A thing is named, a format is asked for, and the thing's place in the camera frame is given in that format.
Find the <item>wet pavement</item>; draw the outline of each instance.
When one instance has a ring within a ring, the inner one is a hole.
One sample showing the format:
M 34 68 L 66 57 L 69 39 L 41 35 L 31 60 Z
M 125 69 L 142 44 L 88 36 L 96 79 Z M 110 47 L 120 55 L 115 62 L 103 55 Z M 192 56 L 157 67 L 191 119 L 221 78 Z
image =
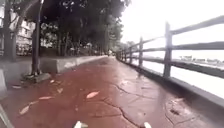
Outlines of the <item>wet pavement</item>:
M 86 98 L 91 92 L 99 94 Z M 1 101 L 15 128 L 211 128 L 158 83 L 104 58 L 13 91 Z

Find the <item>building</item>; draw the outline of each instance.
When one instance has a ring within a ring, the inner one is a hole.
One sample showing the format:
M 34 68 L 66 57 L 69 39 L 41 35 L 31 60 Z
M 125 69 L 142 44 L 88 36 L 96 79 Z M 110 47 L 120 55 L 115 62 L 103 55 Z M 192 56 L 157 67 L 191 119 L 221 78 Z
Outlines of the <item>building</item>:
M 3 19 L 4 19 L 4 5 L 0 6 L 0 29 L 3 28 Z M 11 20 L 13 21 L 10 24 L 10 29 L 13 32 L 16 28 L 17 21 L 19 17 L 16 13 L 11 12 Z M 17 54 L 18 55 L 25 55 L 29 51 L 31 51 L 31 44 L 32 44 L 32 33 L 35 29 L 35 23 L 23 21 L 21 28 L 19 30 L 17 36 Z M 3 42 L 3 33 L 0 36 L 0 50 L 3 51 L 4 49 L 4 42 Z

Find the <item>leaves on ground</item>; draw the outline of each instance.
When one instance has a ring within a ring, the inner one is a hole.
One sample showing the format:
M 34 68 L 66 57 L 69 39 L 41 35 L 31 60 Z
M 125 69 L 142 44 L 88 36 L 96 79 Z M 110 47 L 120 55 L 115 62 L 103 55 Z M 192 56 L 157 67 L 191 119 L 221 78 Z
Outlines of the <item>leaves on ground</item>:
M 63 88 L 57 89 L 58 93 L 61 94 L 63 92 Z
M 148 122 L 145 122 L 144 125 L 145 125 L 145 128 L 152 128 Z
M 74 128 L 87 128 L 87 127 L 88 127 L 87 124 L 82 123 L 82 122 L 80 122 L 80 121 L 78 121 L 78 122 L 75 124 L 75 126 L 74 126 Z
M 99 94 L 99 92 L 91 92 L 91 93 L 89 93 L 89 94 L 86 96 L 86 98 L 87 98 L 87 99 L 90 99 L 90 98 L 95 97 L 95 96 L 98 95 L 98 94 Z
M 21 89 L 22 87 L 21 86 L 13 85 L 12 88 L 14 88 L 14 89 Z
M 39 101 L 32 101 L 32 102 L 30 102 L 29 103 L 29 105 L 34 105 L 34 104 L 36 104 L 36 103 L 38 103 Z
M 128 81 L 127 80 L 123 80 L 122 82 L 121 82 L 121 84 L 127 84 L 128 83 Z
M 27 112 L 29 111 L 29 108 L 30 108 L 29 105 L 26 106 L 26 107 L 24 107 L 24 108 L 19 112 L 19 114 L 20 114 L 20 115 L 23 115 L 23 114 L 27 113 Z
M 44 97 L 40 97 L 39 100 L 49 100 L 52 99 L 52 96 L 44 96 Z
M 54 82 L 55 82 L 55 80 L 51 80 L 51 81 L 50 81 L 50 83 L 54 83 Z
M 177 99 L 172 100 L 172 102 L 177 103 L 177 102 L 181 102 L 183 100 L 184 100 L 184 98 L 177 98 Z

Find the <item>low wall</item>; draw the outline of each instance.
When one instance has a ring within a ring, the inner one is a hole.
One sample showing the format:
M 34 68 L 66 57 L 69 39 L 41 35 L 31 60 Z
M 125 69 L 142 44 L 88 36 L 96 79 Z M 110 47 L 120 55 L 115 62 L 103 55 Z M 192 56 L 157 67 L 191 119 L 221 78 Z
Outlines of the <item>low wall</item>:
M 0 69 L 0 99 L 5 95 L 6 90 L 4 73 L 3 70 Z
M 6 84 L 16 84 L 20 82 L 23 75 L 31 73 L 31 60 L 21 60 L 18 62 L 1 62 L 0 69 L 4 72 Z
M 41 58 L 40 69 L 45 73 L 60 73 L 77 65 L 101 59 L 105 56 L 87 56 L 71 58 Z M 31 60 L 20 60 L 18 62 L 0 62 L 0 80 L 4 79 L 6 85 L 19 84 L 22 76 L 31 73 Z
M 90 61 L 102 59 L 105 56 L 86 56 L 76 58 L 44 58 L 41 61 L 40 67 L 42 72 L 45 73 L 61 73 L 69 70 L 75 66 Z

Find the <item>railing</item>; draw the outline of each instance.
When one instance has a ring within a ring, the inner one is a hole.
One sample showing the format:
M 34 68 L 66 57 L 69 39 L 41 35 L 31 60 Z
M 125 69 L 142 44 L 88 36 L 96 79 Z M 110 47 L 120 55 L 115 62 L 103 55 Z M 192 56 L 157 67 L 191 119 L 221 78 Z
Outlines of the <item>railing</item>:
M 223 23 L 224 23 L 224 16 L 219 16 L 217 18 L 207 20 L 199 24 L 191 25 L 188 27 L 184 27 L 184 28 L 172 30 L 172 31 L 170 30 L 170 25 L 166 23 L 165 36 L 162 36 L 166 40 L 166 47 L 143 49 L 143 44 L 152 42 L 161 37 L 157 37 L 157 38 L 153 38 L 153 39 L 145 40 L 145 41 L 141 39 L 140 43 L 135 44 L 129 47 L 128 49 L 124 49 L 120 52 L 117 52 L 116 56 L 119 60 L 125 61 L 125 62 L 127 62 L 127 59 L 129 58 L 130 64 L 132 64 L 133 59 L 138 59 L 139 60 L 138 66 L 140 68 L 142 68 L 143 61 L 150 61 L 150 62 L 164 64 L 164 71 L 162 75 L 164 78 L 170 77 L 171 66 L 224 78 L 224 70 L 221 70 L 218 68 L 212 68 L 208 66 L 197 65 L 194 63 L 172 60 L 173 50 L 224 50 L 224 41 L 223 42 L 208 42 L 208 43 L 202 42 L 198 44 L 185 44 L 185 45 L 178 45 L 178 46 L 172 45 L 172 37 L 174 35 L 190 32 L 193 30 L 197 30 L 197 29 L 201 29 L 201 28 L 205 28 L 205 27 L 209 27 L 209 26 L 213 26 L 217 24 L 223 24 Z M 165 51 L 164 59 L 143 57 L 143 52 L 154 52 L 154 51 Z

